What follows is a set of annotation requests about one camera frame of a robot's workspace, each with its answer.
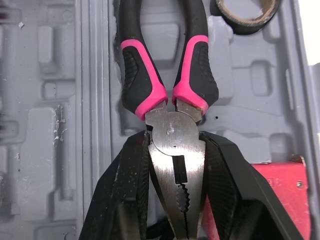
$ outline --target gray plastic case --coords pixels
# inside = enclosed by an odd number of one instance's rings
[[[319,238],[320,66],[307,65],[298,2],[283,0],[249,36],[233,35],[203,3],[220,99],[199,129],[234,141],[250,163],[303,156]],[[77,239],[99,177],[145,129],[120,101],[118,5],[0,0],[0,240]],[[185,32],[178,1],[143,0],[141,27],[171,95]],[[164,212],[150,186],[152,224]]]

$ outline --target tape roll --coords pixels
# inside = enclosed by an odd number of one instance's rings
[[[262,29],[277,12],[281,0],[259,0],[262,14],[254,19],[245,19],[236,16],[225,5],[225,0],[211,0],[211,14],[218,11],[225,22],[238,35],[250,35]]]

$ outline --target pink grip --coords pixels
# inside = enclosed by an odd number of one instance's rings
[[[142,102],[135,110],[135,115],[137,115],[141,120],[145,120],[145,114],[157,106],[159,103],[166,101],[168,103],[168,94],[165,87],[161,84],[159,77],[157,75],[156,69],[150,59],[145,46],[136,39],[124,40],[121,43],[121,49],[126,47],[134,47],[137,49],[143,64],[148,72],[148,75],[152,84],[152,91],[150,95]]]
[[[192,37],[185,48],[181,79],[179,83],[173,88],[172,103],[175,104],[176,99],[180,99],[196,108],[201,110],[201,114],[204,115],[209,108],[207,102],[196,94],[190,87],[190,70],[192,55],[194,52],[195,45],[199,42],[208,43],[209,39],[205,35],[197,35]]]

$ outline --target pink and black handle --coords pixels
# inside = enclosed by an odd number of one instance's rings
[[[202,115],[219,98],[208,56],[208,24],[202,0],[183,0],[185,41],[172,102],[180,99],[201,110]]]
[[[148,111],[168,102],[168,95],[142,36],[141,2],[121,0],[118,30],[125,66],[122,104],[144,120]]]
[[[219,91],[208,58],[208,25],[202,0],[183,0],[186,35],[172,101],[181,99],[204,114]],[[125,66],[122,104],[140,119],[168,95],[148,52],[140,26],[142,0],[121,0],[119,35]]]

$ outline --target screw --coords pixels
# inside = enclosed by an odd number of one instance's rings
[[[297,181],[297,182],[296,182],[296,186],[297,186],[299,189],[301,189],[301,188],[304,186],[304,184],[303,184],[302,181]]]

